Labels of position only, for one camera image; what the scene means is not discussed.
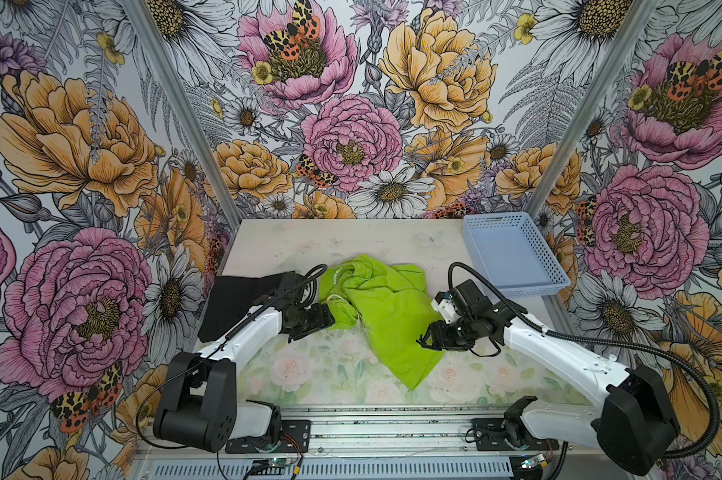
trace green garment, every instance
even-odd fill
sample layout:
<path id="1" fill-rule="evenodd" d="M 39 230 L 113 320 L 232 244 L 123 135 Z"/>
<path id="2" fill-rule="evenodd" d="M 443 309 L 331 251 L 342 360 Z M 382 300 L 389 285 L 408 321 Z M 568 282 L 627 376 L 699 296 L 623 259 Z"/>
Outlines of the green garment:
<path id="1" fill-rule="evenodd" d="M 443 357 L 416 340 L 441 315 L 430 305 L 424 272 L 415 265 L 387 266 L 360 255 L 321 278 L 318 301 L 326 302 L 337 329 L 362 321 L 369 346 L 413 390 Z"/>

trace table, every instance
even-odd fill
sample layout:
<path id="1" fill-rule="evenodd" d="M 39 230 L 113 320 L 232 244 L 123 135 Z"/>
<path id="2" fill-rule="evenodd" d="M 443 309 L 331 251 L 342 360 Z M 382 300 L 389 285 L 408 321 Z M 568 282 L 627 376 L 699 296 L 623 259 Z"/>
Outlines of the table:
<path id="1" fill-rule="evenodd" d="M 385 264 L 415 264 L 428 292 L 446 291 L 449 264 L 471 264 L 462 220 L 244 220 L 222 275 L 304 274 L 317 264 L 334 266 L 359 254 Z M 454 273 L 454 283 L 468 278 Z M 542 298 L 515 299 L 552 325 Z M 488 342 L 476 351 L 490 353 Z M 238 397 L 280 406 L 509 405 L 523 395 L 548 402 L 586 404 L 564 380 L 509 349 L 495 358 L 446 352 L 431 374 L 409 391 L 369 349 L 362 327 L 324 330 L 289 344 L 270 340 L 238 378 Z"/>

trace plastic bin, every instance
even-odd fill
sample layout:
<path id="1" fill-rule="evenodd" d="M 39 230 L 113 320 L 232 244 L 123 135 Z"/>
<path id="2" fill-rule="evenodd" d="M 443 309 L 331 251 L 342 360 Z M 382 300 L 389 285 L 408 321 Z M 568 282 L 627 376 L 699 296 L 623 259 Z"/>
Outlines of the plastic bin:
<path id="1" fill-rule="evenodd" d="M 555 295 L 571 285 L 525 212 L 467 215 L 462 236 L 474 268 L 507 297 Z"/>

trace floral tablecloth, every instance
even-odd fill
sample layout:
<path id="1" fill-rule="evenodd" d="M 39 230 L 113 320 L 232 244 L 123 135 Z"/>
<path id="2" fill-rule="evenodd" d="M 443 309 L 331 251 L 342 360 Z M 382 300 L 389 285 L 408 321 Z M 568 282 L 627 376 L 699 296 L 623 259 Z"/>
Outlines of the floral tablecloth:
<path id="1" fill-rule="evenodd" d="M 493 347 L 478 344 L 479 354 Z M 431 374 L 409 391 L 368 346 L 363 331 L 328 330 L 288 343 L 270 340 L 238 378 L 238 397 L 292 405 L 507 405 L 524 395 L 548 402 L 587 404 L 571 385 L 528 357 L 504 349 L 479 358 L 446 352 Z"/>

